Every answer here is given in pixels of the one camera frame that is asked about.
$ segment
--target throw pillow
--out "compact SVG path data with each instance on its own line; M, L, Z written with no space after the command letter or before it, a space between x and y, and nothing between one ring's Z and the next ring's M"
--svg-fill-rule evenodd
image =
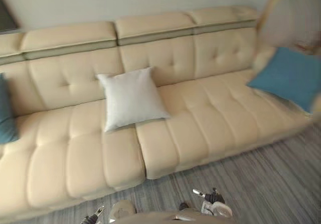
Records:
M151 68L115 77L98 74L107 99L105 131L151 119L170 117L150 76Z
M0 73L0 144L16 141L18 131L4 74Z
M321 92L321 62L287 48L278 48L269 64L248 84L294 102L311 112Z

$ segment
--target wooden pole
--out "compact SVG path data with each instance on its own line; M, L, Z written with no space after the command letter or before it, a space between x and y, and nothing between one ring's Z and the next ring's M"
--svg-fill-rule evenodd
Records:
M260 32L263 25L265 24L268 16L271 14L273 11L273 8L275 7L276 3L279 0L269 0L268 3L266 4L264 11L262 12L262 15L260 16L257 24L256 24L256 31Z

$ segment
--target white pillow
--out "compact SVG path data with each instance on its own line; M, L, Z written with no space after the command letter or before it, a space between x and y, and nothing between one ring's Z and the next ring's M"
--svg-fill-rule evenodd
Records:
M145 120L170 117L150 76L151 70L149 67L115 77L97 75L107 99L105 132Z

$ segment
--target gray carpet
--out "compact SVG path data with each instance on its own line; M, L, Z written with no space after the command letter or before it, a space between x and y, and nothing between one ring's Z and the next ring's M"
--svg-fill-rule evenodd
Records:
M201 208L193 188L217 187L237 223L321 223L321 125L275 144L15 224L78 224L102 204L132 200L138 212L175 210L182 201Z

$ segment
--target sofa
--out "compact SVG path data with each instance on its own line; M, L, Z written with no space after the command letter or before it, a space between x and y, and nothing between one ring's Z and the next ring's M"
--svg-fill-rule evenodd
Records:
M320 119L246 86L273 56L230 6L0 35L18 141L0 145L0 223L43 215L288 137ZM153 66L169 119L105 133L97 74Z

